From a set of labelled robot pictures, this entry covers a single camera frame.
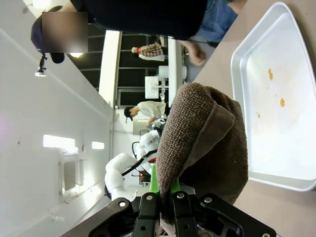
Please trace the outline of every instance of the blue jeans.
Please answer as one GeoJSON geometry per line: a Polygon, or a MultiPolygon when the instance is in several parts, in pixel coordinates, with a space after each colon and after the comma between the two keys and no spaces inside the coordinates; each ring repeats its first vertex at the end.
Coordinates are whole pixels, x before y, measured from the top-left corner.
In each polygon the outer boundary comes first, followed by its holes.
{"type": "Polygon", "coordinates": [[[196,34],[206,41],[220,42],[237,14],[222,0],[207,0],[206,11],[196,34]]]}

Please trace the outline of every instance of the black shirt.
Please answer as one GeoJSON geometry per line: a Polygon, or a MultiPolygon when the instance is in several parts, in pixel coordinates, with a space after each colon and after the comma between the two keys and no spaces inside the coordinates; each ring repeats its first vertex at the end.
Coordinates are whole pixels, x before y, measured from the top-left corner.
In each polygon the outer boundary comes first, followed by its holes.
{"type": "Polygon", "coordinates": [[[187,40],[204,17],[207,0],[71,0],[106,29],[187,40]]]}

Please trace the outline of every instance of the beige table surface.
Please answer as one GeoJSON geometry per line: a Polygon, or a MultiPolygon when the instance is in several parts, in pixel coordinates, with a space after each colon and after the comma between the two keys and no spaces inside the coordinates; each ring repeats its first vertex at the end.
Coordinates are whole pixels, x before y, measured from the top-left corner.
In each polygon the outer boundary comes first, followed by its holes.
{"type": "MultiPolygon", "coordinates": [[[[196,82],[233,97],[230,62],[234,50],[276,0],[248,0],[196,82]]],[[[292,10],[316,69],[316,0],[283,0],[292,10]]],[[[316,237],[316,192],[297,193],[249,181],[236,207],[282,237],[316,237]]]]}

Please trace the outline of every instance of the black cap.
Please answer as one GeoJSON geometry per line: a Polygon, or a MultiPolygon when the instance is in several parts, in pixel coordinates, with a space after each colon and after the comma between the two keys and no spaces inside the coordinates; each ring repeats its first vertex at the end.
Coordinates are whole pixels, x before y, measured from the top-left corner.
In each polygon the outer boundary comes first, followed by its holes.
{"type": "MultiPolygon", "coordinates": [[[[59,11],[62,6],[53,7],[49,11],[59,11]]],[[[40,53],[49,53],[44,52],[43,42],[42,42],[42,32],[41,32],[41,20],[42,16],[40,16],[33,24],[32,31],[31,31],[31,41],[33,42],[34,46],[40,53]]],[[[50,53],[51,59],[54,63],[62,63],[65,59],[64,53],[50,53]]]]}
{"type": "Polygon", "coordinates": [[[124,109],[124,115],[125,115],[125,117],[126,117],[126,123],[127,123],[127,119],[128,119],[128,118],[130,118],[130,120],[133,121],[133,118],[132,118],[132,116],[130,115],[130,111],[129,111],[129,110],[131,110],[131,109],[133,109],[133,107],[126,107],[126,108],[124,109]]]}

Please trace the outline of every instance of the person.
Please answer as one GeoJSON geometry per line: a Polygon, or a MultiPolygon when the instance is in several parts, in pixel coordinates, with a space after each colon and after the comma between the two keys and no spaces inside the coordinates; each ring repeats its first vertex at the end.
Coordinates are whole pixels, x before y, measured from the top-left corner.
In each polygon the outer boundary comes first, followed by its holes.
{"type": "Polygon", "coordinates": [[[165,59],[161,45],[158,43],[149,44],[143,47],[132,47],[132,53],[144,60],[163,62],[165,59]]]}
{"type": "Polygon", "coordinates": [[[127,119],[130,118],[133,121],[133,117],[138,115],[141,112],[143,115],[150,117],[147,121],[146,126],[149,127],[156,119],[160,118],[163,115],[169,115],[170,109],[167,107],[164,102],[155,102],[155,101],[144,101],[138,103],[134,107],[126,107],[124,109],[124,115],[127,119]]]}
{"type": "MultiPolygon", "coordinates": [[[[89,23],[108,30],[133,32],[147,35],[173,37],[187,48],[190,60],[197,66],[205,63],[205,54],[197,43],[189,41],[192,36],[200,36],[206,41],[220,42],[237,14],[247,0],[68,0],[58,11],[87,12],[89,23]]],[[[55,36],[51,45],[64,48],[65,41],[74,34],[68,34],[73,27],[74,18],[63,21],[47,21],[42,25],[40,16],[32,26],[31,40],[41,53],[44,52],[42,31],[55,36]]],[[[63,52],[51,53],[55,63],[64,60],[63,52]]]]}

